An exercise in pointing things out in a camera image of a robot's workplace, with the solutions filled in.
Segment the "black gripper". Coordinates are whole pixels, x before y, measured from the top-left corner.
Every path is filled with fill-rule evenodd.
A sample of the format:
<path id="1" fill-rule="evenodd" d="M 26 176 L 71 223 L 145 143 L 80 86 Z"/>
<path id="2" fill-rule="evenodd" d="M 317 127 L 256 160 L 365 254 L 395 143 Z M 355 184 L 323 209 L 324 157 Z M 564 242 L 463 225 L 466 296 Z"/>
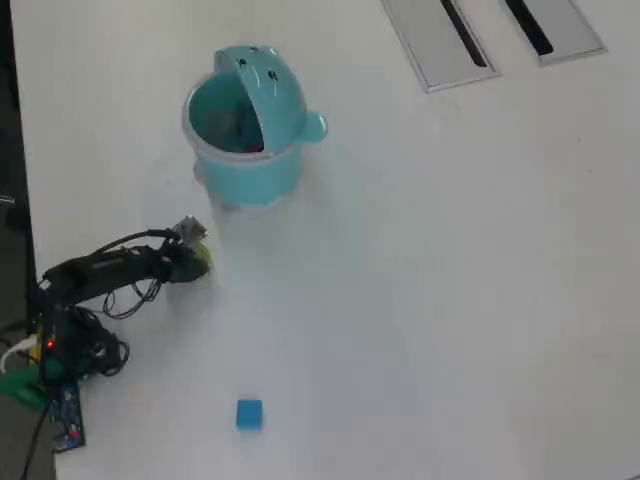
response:
<path id="1" fill-rule="evenodd" d="M 191 248 L 170 244 L 163 252 L 162 278 L 167 283 L 190 283 L 208 273 L 208 252 L 204 247 Z"/>

